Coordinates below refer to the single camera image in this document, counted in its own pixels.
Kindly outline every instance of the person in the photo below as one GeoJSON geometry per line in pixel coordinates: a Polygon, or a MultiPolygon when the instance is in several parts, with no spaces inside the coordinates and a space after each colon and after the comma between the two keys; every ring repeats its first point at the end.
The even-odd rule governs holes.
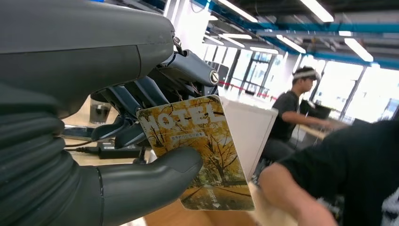
{"type": "Polygon", "coordinates": [[[351,126],[265,168],[259,186],[299,226],[336,226],[318,197],[344,196],[344,226],[399,226],[399,121],[351,126]]]}
{"type": "Polygon", "coordinates": [[[288,145],[288,141],[297,124],[331,127],[329,121],[306,117],[298,112],[299,97],[309,92],[313,81],[319,80],[319,77],[319,74],[311,67],[303,67],[293,74],[292,89],[281,94],[273,104],[273,108],[279,113],[263,149],[262,157],[276,161],[294,153],[294,148],[288,145]]]}

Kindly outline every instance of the red barrier rope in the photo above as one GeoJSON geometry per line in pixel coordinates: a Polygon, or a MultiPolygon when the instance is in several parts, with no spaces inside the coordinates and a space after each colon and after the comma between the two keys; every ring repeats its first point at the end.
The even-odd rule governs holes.
{"type": "MultiPolygon", "coordinates": [[[[223,81],[220,81],[219,83],[220,83],[220,84],[223,84],[223,85],[226,85],[226,86],[232,86],[232,87],[235,87],[235,88],[237,88],[237,89],[239,89],[239,90],[245,91],[244,88],[235,86],[235,85],[233,85],[233,84],[231,84],[231,83],[227,83],[227,82],[223,82],[223,81]]],[[[270,97],[270,99],[272,99],[272,100],[277,100],[276,97],[273,97],[273,96],[270,96],[270,95],[267,95],[267,94],[263,94],[263,93],[257,93],[256,95],[257,95],[257,96],[262,96],[262,97],[270,97]]]]}

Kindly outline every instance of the autumn tree illustration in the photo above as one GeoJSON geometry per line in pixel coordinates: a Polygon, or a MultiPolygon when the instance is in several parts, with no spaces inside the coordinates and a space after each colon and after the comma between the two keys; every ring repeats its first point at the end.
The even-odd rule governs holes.
{"type": "Polygon", "coordinates": [[[183,125],[179,118],[172,114],[174,110],[206,105],[211,105],[214,116],[224,116],[219,100],[214,97],[207,97],[168,104],[158,108],[152,108],[148,111],[141,111],[139,117],[144,117],[148,120],[149,116],[152,115],[157,119],[161,113],[165,113],[176,122],[176,126],[171,129],[165,129],[159,126],[158,131],[154,128],[147,131],[147,134],[150,134],[148,139],[157,155],[162,155],[173,148],[182,146],[194,147],[201,154],[204,166],[207,168],[207,171],[204,171],[203,173],[207,175],[202,177],[198,175],[193,181],[192,186],[200,184],[201,180],[206,180],[212,182],[212,184],[216,184],[215,182],[219,180],[216,175],[219,175],[222,184],[226,186],[228,184],[226,183],[228,175],[225,171],[229,170],[234,172],[240,167],[237,152],[226,120],[211,122],[209,119],[210,116],[206,111],[204,111],[204,116],[201,119],[207,120],[208,123],[195,125],[191,121],[192,116],[187,113],[184,115],[184,119],[189,121],[189,123],[183,125]],[[193,139],[179,139],[177,141],[167,139],[165,136],[165,134],[172,133],[173,135],[181,135],[192,134],[195,132],[203,132],[205,133],[205,136],[193,139]]]}

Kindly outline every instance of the robotic arm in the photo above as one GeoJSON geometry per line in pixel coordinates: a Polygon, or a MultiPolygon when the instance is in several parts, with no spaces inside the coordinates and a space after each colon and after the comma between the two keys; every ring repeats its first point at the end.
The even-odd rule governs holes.
{"type": "MultiPolygon", "coordinates": [[[[58,137],[60,119],[92,93],[119,121],[179,100],[170,93],[216,93],[212,68],[173,52],[168,19],[87,0],[2,0],[0,29],[0,225],[117,226],[184,192],[202,166],[191,148],[148,165],[82,167],[58,137]]],[[[120,145],[132,142],[126,127],[120,145]]]]}

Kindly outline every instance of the card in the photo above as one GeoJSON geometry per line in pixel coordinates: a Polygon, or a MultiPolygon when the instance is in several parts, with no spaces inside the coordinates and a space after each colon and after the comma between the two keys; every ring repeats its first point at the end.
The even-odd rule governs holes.
{"type": "Polygon", "coordinates": [[[186,209],[254,209],[218,96],[144,109],[137,117],[157,156],[184,146],[200,153],[203,166],[180,197],[186,209]]]}

